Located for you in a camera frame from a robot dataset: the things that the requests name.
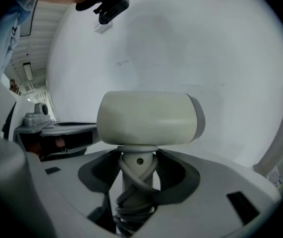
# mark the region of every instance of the coiled cable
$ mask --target coiled cable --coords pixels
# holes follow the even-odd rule
[[[152,176],[154,171],[157,169],[158,159],[156,155],[153,155],[153,161],[150,167],[140,177],[131,171],[131,169],[122,160],[122,156],[118,160],[118,164],[125,177],[131,182],[131,186],[129,186],[129,188],[117,198],[117,214],[113,217],[113,220],[121,234],[124,237],[130,237],[152,216],[156,210],[156,205],[152,200],[152,196],[160,191],[147,185],[144,181]],[[146,202],[133,207],[124,206],[127,199],[137,191],[140,191],[145,195],[145,198],[147,199]]]

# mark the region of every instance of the headset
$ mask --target headset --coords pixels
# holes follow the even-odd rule
[[[87,0],[77,3],[76,10],[87,10],[97,3],[102,4],[94,10],[94,13],[99,14],[99,23],[102,25],[108,24],[129,7],[129,0]]]

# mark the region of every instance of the ceiling light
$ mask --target ceiling light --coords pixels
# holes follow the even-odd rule
[[[33,75],[32,75],[32,70],[31,70],[31,63],[29,62],[25,62],[23,64],[23,68],[24,68],[24,72],[26,73],[27,75],[27,79],[29,81],[33,80]]]

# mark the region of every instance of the wall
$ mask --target wall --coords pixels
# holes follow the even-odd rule
[[[274,13],[262,0],[130,1],[102,35],[92,10],[73,6],[64,16],[47,64],[59,119],[95,122],[110,90],[188,93],[206,130],[172,148],[257,163],[283,115],[283,27]]]

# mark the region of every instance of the corrugated ceiling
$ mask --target corrugated ceiling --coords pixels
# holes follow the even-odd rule
[[[46,65],[53,36],[57,26],[69,5],[37,2],[31,35],[20,37],[14,49],[10,63],[5,69],[9,79],[15,79],[23,94],[30,90],[30,84],[35,88],[45,86]],[[23,69],[25,62],[31,63],[34,80],[28,81]]]

